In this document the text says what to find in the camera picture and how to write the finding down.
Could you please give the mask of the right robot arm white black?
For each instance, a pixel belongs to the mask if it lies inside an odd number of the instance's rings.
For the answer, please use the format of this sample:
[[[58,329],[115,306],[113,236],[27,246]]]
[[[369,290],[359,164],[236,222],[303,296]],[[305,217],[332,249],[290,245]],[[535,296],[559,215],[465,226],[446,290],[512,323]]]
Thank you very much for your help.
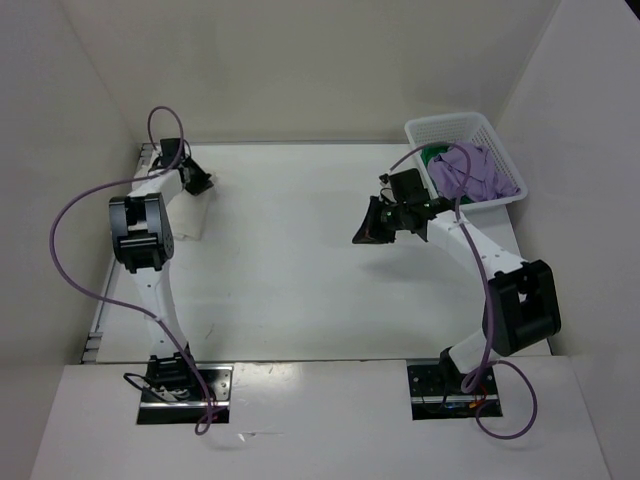
[[[384,245],[408,231],[447,253],[481,283],[481,326],[445,348],[439,382],[450,393],[469,393],[490,363],[556,335],[561,317],[551,267],[527,261],[477,229],[449,200],[390,202],[372,196],[354,244]]]

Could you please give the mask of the purple shirt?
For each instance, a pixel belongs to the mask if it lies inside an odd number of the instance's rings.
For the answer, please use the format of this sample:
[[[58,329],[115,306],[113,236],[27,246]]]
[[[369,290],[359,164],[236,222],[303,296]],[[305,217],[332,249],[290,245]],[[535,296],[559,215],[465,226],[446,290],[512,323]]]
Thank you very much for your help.
[[[497,169],[493,153],[486,146],[456,143],[426,163],[438,195],[455,200],[464,179],[463,203],[478,203],[513,197],[520,188]]]

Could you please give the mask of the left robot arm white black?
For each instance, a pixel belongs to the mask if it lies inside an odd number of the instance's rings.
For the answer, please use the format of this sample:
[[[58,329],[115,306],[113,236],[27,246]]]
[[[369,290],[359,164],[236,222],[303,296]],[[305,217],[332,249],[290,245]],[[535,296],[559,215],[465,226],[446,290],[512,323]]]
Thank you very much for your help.
[[[149,385],[180,400],[194,396],[200,376],[176,313],[170,282],[175,253],[167,206],[185,193],[196,199],[210,192],[212,176],[191,157],[164,172],[166,157],[152,164],[149,177],[128,195],[109,201],[111,241],[116,260],[134,280],[144,316],[153,322]]]

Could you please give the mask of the white t shirt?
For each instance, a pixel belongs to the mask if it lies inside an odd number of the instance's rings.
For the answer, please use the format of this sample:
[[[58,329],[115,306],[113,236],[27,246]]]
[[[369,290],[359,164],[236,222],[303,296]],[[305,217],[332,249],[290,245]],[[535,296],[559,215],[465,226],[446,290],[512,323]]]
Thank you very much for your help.
[[[182,186],[179,173],[163,175],[161,180],[136,182],[130,196],[152,193],[157,187],[163,196],[173,238],[178,241],[198,241],[204,230],[209,203],[214,196],[213,186],[192,195]]]

